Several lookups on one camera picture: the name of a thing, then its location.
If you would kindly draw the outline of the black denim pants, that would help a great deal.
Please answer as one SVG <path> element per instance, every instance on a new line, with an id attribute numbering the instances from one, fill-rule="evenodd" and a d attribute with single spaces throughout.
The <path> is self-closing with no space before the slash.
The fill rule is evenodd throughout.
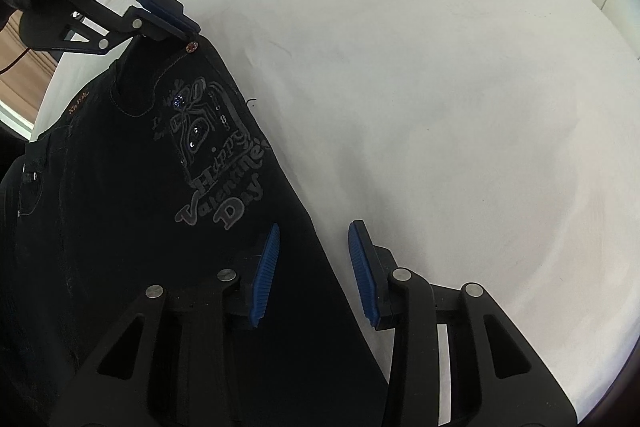
<path id="1" fill-rule="evenodd" d="M 239 426 L 377 426 L 386 381 L 314 225 L 215 48 L 134 38 L 1 184 L 1 421 L 53 426 L 152 285 L 192 287 L 270 225 L 264 317 L 226 353 Z"/>

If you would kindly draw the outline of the white bed sheet mattress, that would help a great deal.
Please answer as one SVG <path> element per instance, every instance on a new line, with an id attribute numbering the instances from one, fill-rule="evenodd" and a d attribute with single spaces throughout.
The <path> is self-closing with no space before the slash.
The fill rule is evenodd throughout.
<path id="1" fill-rule="evenodd" d="M 639 64 L 610 22 L 589 0 L 178 1 L 306 208 L 386 397 L 394 334 L 364 315 L 356 220 L 430 283 L 482 285 L 579 425 L 639 337 Z"/>

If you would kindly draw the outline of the beige curtain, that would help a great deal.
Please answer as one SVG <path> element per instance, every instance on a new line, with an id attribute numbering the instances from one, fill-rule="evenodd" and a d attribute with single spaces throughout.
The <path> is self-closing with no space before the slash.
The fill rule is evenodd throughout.
<path id="1" fill-rule="evenodd" d="M 1 68 L 9 66 L 25 49 L 18 36 L 19 21 L 10 20 L 1 31 Z M 1 101 L 34 122 L 56 66 L 58 61 L 48 52 L 29 51 L 1 75 Z"/>

